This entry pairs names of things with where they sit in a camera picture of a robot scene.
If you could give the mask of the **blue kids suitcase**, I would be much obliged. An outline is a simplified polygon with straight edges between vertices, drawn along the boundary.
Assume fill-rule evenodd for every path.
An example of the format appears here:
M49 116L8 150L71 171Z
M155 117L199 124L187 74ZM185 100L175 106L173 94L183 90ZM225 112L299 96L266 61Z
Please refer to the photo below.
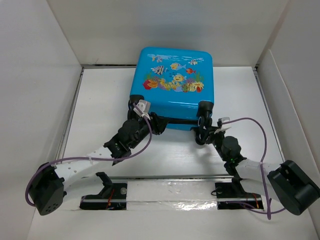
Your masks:
M198 50L143 48L129 103L139 100L149 102L149 112L166 119L168 128L195 130L196 143L203 145L215 102L213 57Z

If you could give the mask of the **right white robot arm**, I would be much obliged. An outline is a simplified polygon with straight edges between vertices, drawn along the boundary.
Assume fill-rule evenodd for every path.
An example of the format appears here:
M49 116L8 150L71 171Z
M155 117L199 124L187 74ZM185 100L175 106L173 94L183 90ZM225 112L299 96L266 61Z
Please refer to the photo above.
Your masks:
M292 160L281 164L250 160L242 156L238 139L225 136L224 130L218 127L197 130L196 142L214 146L227 173L236 180L231 184L231 191L237 197L246 193L263 195L280 202L296 216L320 198L320 188Z

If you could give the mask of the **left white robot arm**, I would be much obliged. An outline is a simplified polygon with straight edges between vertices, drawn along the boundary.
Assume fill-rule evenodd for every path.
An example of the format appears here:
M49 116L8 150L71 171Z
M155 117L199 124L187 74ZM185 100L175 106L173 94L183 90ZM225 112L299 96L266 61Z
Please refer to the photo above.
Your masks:
M149 141L136 153L132 153L132 149L146 137L162 134L169 122L168 117L154 112L135 115L126 120L111 140L101 147L102 150L110 151L110 158L90 153L87 156L66 157L40 165L26 186L26 203L36 208L41 216L48 215L62 205L65 197L70 195L70 188L74 183L92 175L101 179L94 186L95 194L103 199L113 198L114 183L101 171L102 164L115 165L142 154L149 147Z

